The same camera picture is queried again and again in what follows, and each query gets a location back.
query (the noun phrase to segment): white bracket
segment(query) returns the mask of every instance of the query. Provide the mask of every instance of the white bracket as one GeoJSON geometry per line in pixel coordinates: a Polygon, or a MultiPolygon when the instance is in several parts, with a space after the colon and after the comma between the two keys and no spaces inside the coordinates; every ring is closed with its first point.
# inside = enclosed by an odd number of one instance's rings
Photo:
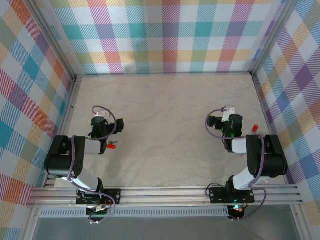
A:
{"type": "Polygon", "coordinates": [[[229,120],[229,116],[231,114],[235,114],[236,109],[235,109],[235,106],[233,106],[233,105],[226,105],[226,106],[224,106],[223,109],[226,111],[223,112],[223,117],[222,117],[221,122],[227,122],[229,120]]]}

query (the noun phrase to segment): vent grille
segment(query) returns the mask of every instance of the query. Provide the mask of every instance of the vent grille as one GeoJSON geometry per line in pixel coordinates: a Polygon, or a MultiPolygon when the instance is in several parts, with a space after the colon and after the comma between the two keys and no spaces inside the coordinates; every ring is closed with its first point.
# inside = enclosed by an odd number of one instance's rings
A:
{"type": "MultiPolygon", "coordinates": [[[[226,217],[228,207],[123,207],[116,208],[112,217],[134,218],[168,218],[168,217],[226,217]]],[[[83,218],[86,209],[75,208],[43,208],[40,218],[83,218]]]]}

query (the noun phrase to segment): plaid wallpaper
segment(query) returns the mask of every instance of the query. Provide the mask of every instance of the plaid wallpaper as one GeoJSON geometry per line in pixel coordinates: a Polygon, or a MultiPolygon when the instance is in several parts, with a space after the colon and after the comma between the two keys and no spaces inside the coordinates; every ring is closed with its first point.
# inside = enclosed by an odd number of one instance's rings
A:
{"type": "Polygon", "coordinates": [[[247,72],[285,4],[285,0],[37,2],[75,72],[87,75],[247,72]]]}
{"type": "Polygon", "coordinates": [[[0,0],[0,240],[24,227],[70,87],[23,0],[0,0]]]}
{"type": "Polygon", "coordinates": [[[300,0],[256,83],[309,223],[320,236],[320,0],[300,0]]]}

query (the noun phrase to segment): marble-patterned surface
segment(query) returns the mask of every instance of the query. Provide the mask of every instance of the marble-patterned surface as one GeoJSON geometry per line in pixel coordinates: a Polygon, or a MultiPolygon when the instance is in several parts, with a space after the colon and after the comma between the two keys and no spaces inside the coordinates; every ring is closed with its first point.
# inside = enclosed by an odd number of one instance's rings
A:
{"type": "MultiPolygon", "coordinates": [[[[101,105],[124,119],[115,150],[86,155],[84,166],[109,187],[225,184],[247,166],[205,129],[209,112],[234,105],[243,134],[267,124],[250,75],[126,75],[83,78],[69,136],[91,131],[91,108],[101,105]]],[[[283,177],[269,183],[284,183],[283,177]]],[[[67,187],[58,179],[56,187],[67,187]]]]}

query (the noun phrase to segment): purple cable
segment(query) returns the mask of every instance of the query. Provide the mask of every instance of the purple cable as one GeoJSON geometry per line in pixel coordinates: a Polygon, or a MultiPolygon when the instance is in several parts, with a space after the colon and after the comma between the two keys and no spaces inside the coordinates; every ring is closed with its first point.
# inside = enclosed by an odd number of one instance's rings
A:
{"type": "Polygon", "coordinates": [[[219,112],[219,111],[225,112],[226,109],[222,108],[222,109],[213,110],[212,112],[210,112],[210,113],[206,116],[205,122],[204,122],[204,126],[205,126],[205,129],[207,130],[207,132],[208,132],[211,136],[213,136],[213,137],[215,137],[215,138],[217,138],[217,139],[222,139],[222,140],[228,140],[228,139],[243,139],[243,138],[245,138],[245,136],[222,137],[222,136],[214,135],[212,132],[210,132],[210,130],[209,130],[209,128],[208,128],[208,125],[207,125],[207,121],[208,121],[208,119],[209,119],[209,117],[210,117],[211,114],[213,114],[213,113],[215,113],[215,112],[219,112]]]}
{"type": "MultiPolygon", "coordinates": [[[[204,122],[204,125],[205,125],[205,129],[207,130],[207,132],[217,138],[217,139],[222,139],[222,140],[231,140],[231,139],[242,139],[242,138],[245,138],[245,136],[238,136],[238,137],[221,137],[221,136],[217,136],[217,135],[214,135],[212,132],[209,131],[209,128],[208,128],[208,125],[207,125],[207,121],[208,121],[208,118],[210,117],[211,114],[215,113],[215,112],[224,112],[226,111],[224,108],[222,109],[217,109],[217,110],[213,110],[212,112],[210,112],[206,118],[205,118],[205,122],[204,122]]],[[[259,135],[260,136],[260,139],[261,139],[261,161],[260,161],[260,168],[259,168],[259,172],[256,176],[255,179],[253,179],[249,184],[248,184],[248,188],[251,189],[251,190],[255,190],[255,191],[264,191],[264,198],[261,202],[261,204],[258,206],[258,208],[251,212],[249,215],[243,217],[243,218],[235,218],[233,216],[230,216],[231,218],[233,219],[238,219],[238,221],[240,220],[245,220],[245,219],[248,219],[250,218],[252,215],[254,215],[256,212],[258,212],[260,210],[260,208],[263,206],[263,204],[265,203],[266,199],[267,199],[267,191],[264,189],[264,188],[252,188],[252,186],[259,180],[259,178],[261,177],[261,174],[262,174],[262,171],[264,169],[264,164],[265,164],[265,139],[264,139],[264,136],[262,135],[259,135]]]]}
{"type": "MultiPolygon", "coordinates": [[[[115,115],[114,115],[109,109],[107,109],[107,108],[105,108],[105,107],[103,107],[103,106],[98,106],[98,105],[93,106],[93,107],[92,107],[92,112],[93,112],[94,114],[96,114],[95,111],[94,111],[95,108],[101,108],[101,109],[103,109],[103,110],[106,110],[106,111],[113,117],[113,119],[114,119],[114,128],[113,128],[112,132],[111,132],[109,135],[107,135],[107,136],[100,137],[100,138],[90,138],[90,137],[87,137],[86,139],[88,139],[88,140],[94,140],[94,141],[99,141],[99,140],[103,140],[103,139],[108,139],[108,138],[116,131],[116,129],[117,129],[117,119],[116,119],[115,115]]],[[[90,189],[86,189],[86,188],[81,187],[80,185],[78,185],[78,184],[76,184],[75,182],[72,181],[72,179],[71,179],[71,173],[72,173],[72,170],[74,169],[75,161],[76,161],[76,155],[75,155],[75,152],[76,152],[75,135],[72,136],[72,138],[71,138],[71,148],[72,148],[72,153],[73,153],[73,154],[72,154],[72,160],[71,160],[70,169],[69,169],[68,175],[66,176],[67,181],[70,182],[70,183],[72,183],[76,188],[80,189],[81,191],[89,192],[89,193],[93,193],[93,194],[98,194],[98,195],[100,195],[100,196],[104,196],[104,197],[106,197],[106,198],[109,198],[109,199],[112,201],[112,203],[113,203],[112,211],[111,211],[105,218],[103,218],[102,220],[100,220],[100,221],[93,221],[93,220],[91,219],[91,216],[89,216],[89,221],[90,221],[91,223],[94,223],[94,224],[102,223],[102,222],[104,222],[105,220],[107,220],[107,219],[111,216],[111,214],[113,214],[113,213],[115,212],[115,209],[116,209],[116,201],[115,201],[115,199],[114,199],[112,196],[110,196],[110,195],[108,195],[108,194],[105,194],[105,193],[102,193],[102,192],[97,192],[97,191],[92,191],[92,190],[90,190],[90,189]]]]}

